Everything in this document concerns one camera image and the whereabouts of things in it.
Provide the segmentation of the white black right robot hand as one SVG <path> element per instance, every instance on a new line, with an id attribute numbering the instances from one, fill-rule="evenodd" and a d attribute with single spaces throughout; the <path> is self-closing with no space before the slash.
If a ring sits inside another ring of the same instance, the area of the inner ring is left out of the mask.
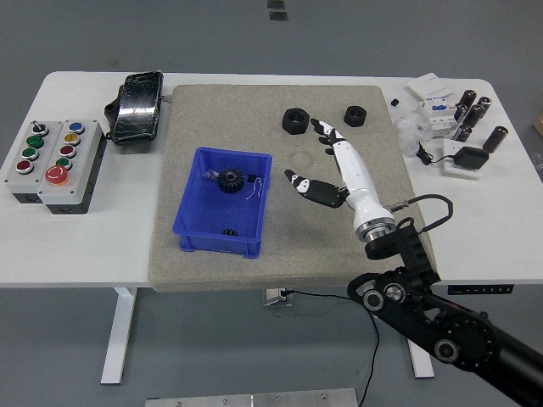
<path id="1" fill-rule="evenodd" d="M 335 209 L 347 203 L 355 212 L 355 234 L 364 243 L 395 231 L 394 216 L 379 202 L 376 187 L 360 154 L 328 123 L 316 119 L 312 119 L 311 123 L 321 135 L 319 141 L 330 147 L 327 153 L 334 156 L 344 186 L 309 180 L 291 170 L 285 170 L 285 176 L 298 194 Z"/>

